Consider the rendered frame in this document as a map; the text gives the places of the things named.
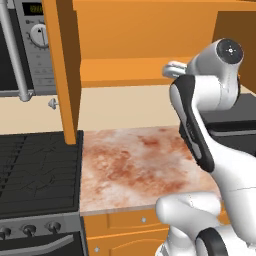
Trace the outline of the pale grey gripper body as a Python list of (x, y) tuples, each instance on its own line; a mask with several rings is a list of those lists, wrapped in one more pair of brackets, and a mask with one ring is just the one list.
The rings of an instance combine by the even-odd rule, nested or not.
[(189, 74), (189, 69), (183, 62), (170, 61), (162, 69), (162, 75), (167, 78), (177, 78), (185, 74)]

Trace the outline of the orange cabinet door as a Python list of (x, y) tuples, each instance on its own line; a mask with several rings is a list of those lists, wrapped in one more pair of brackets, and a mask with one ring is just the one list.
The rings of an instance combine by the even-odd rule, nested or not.
[(256, 94), (256, 11), (219, 11), (213, 41), (220, 38), (232, 39), (242, 46), (240, 81)]
[(75, 144), (81, 100), (80, 43), (72, 0), (42, 0), (64, 138)]

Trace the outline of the black countertop appliance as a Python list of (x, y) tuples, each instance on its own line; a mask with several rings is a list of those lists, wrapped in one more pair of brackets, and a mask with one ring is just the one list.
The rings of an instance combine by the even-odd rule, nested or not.
[(201, 117), (215, 141), (256, 157), (255, 96), (241, 94), (230, 110), (202, 112)]

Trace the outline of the silver microwave oven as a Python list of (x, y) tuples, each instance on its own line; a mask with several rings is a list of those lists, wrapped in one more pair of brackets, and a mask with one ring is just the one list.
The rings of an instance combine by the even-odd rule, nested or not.
[[(40, 48), (30, 38), (30, 31), (34, 25), (45, 25), (42, 0), (7, 0), (7, 8), (28, 91), (32, 95), (54, 95), (56, 88), (49, 43), (47, 48)], [(17, 82), (0, 23), (0, 97), (12, 97), (18, 94)]]

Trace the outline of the white microwave dial knob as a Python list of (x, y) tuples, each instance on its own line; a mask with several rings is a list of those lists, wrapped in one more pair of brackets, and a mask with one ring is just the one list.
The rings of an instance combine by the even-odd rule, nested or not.
[(48, 47), (48, 36), (46, 26), (44, 24), (34, 25), (30, 31), (30, 38), (36, 46), (40, 48)]

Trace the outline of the orange drawer front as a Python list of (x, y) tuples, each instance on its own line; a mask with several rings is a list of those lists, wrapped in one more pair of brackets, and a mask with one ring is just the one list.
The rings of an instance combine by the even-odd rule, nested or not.
[(167, 228), (158, 220), (154, 209), (85, 216), (84, 225), (88, 237)]

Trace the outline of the black hob with grates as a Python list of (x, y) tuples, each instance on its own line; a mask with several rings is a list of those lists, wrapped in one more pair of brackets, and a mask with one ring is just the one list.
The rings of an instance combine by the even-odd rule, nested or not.
[(0, 228), (8, 239), (27, 237), (22, 228), (34, 225), (34, 236), (72, 232), (79, 219), (83, 133), (65, 143), (61, 132), (0, 135)]

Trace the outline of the orange base cupboard door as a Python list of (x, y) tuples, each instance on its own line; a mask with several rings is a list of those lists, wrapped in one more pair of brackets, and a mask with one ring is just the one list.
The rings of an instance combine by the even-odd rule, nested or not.
[(87, 239), (89, 256), (155, 256), (158, 247), (165, 241), (167, 228), (140, 231)]

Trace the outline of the black hob knob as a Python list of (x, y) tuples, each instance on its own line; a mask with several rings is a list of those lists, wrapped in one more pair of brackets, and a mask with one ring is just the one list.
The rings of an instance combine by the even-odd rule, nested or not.
[(25, 225), (22, 231), (26, 236), (33, 237), (36, 233), (36, 227), (34, 225)]
[(5, 240), (7, 237), (9, 237), (11, 234), (11, 230), (7, 227), (1, 227), (0, 228), (0, 239)]
[(55, 221), (49, 222), (47, 224), (47, 229), (53, 234), (57, 234), (61, 229), (61, 224)]

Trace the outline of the black oven door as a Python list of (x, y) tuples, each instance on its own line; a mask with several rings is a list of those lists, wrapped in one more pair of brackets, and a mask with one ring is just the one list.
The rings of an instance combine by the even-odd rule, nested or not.
[(79, 232), (0, 240), (0, 256), (87, 256)]

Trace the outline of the orange wall cabinet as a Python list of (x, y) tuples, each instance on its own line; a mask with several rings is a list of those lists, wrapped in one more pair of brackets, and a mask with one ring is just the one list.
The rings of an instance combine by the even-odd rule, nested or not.
[(219, 11), (256, 11), (247, 0), (73, 0), (84, 87), (158, 85), (162, 67), (213, 42)]

